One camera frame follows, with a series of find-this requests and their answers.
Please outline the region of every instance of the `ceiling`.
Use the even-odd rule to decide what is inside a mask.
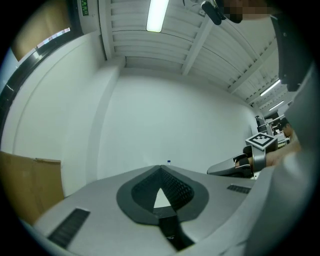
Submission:
[[[212,86],[255,103],[263,115],[280,101],[292,100],[283,84],[260,96],[279,71],[270,18],[240,24],[224,20],[217,26],[200,13],[199,4],[169,0],[162,31],[155,33],[146,30],[149,4],[150,0],[99,0],[107,58],[126,56],[127,68],[205,77]]]

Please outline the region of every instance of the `white wall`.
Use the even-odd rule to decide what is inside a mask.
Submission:
[[[93,181],[97,169],[87,173],[87,159],[93,161],[90,140],[97,141],[102,127],[96,113],[104,117],[124,64],[124,58],[105,62],[97,32],[56,50],[33,71],[14,99],[1,150],[61,160],[65,196]]]
[[[264,115],[261,112],[260,108],[257,106],[257,104],[253,103],[252,104],[252,108],[253,108],[253,111],[255,113],[255,116],[259,116],[259,118],[261,118],[261,119],[264,118]]]
[[[257,123],[250,106],[205,81],[126,68],[102,131],[98,179],[167,160],[206,173],[241,153]]]

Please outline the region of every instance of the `ceiling beam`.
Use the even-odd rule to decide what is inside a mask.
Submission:
[[[240,78],[235,81],[230,88],[228,89],[228,92],[233,94],[238,90],[251,76],[253,73],[255,73],[257,70],[259,70],[263,63],[267,61],[267,59],[270,58],[270,56],[275,52],[277,49],[277,40],[274,39],[272,43],[268,46],[268,48],[261,54],[261,56],[255,61],[255,63],[252,64],[252,66],[242,75]]]
[[[271,81],[272,81],[272,83],[274,82],[274,81],[276,81],[278,79],[278,76],[276,76],[275,78],[273,78]],[[258,98],[260,98],[260,93],[261,93],[262,91],[259,91],[259,92],[256,92],[255,94],[253,94],[253,95],[251,95],[251,97],[249,97],[248,99],[246,99],[245,100],[245,102],[247,103],[247,104],[251,104],[251,103],[253,103],[253,102],[255,102]]]
[[[184,64],[182,65],[181,72],[184,76],[189,73],[213,26],[214,23],[211,21],[208,15],[206,15],[201,23],[198,33],[195,36],[189,53],[185,58]]]
[[[264,107],[263,109],[261,109],[262,115],[265,117],[265,116],[268,116],[268,115],[271,115],[271,114],[277,112],[280,107],[282,107],[285,104],[287,104],[290,101],[292,101],[294,95],[295,95],[294,92],[288,91],[286,94],[282,95],[280,98],[277,98],[275,102],[273,102],[272,104],[270,104],[270,105]],[[278,107],[276,107],[273,110],[269,111],[269,109],[271,109],[272,107],[274,107],[275,105],[277,105],[281,101],[284,101],[284,102],[281,105],[279,105]]]
[[[111,60],[115,56],[114,38],[112,36],[111,25],[111,0],[98,0],[98,4],[103,47],[106,59]]]
[[[263,106],[264,104],[266,104],[267,102],[273,100],[274,98],[276,98],[278,95],[282,94],[284,91],[287,90],[287,87],[284,86],[283,88],[279,89],[276,91],[276,95],[274,95],[273,93],[271,93],[268,97],[266,97],[265,99],[263,99],[262,101],[260,101],[257,105],[259,108],[261,108],[261,106]]]
[[[233,23],[232,21],[226,19],[224,22],[221,23],[218,28],[224,30],[227,34],[229,34],[241,47],[244,51],[249,55],[249,57],[253,60],[257,58],[257,54],[253,51],[252,47],[246,40],[246,38],[239,33],[238,29],[235,28],[237,24]]]

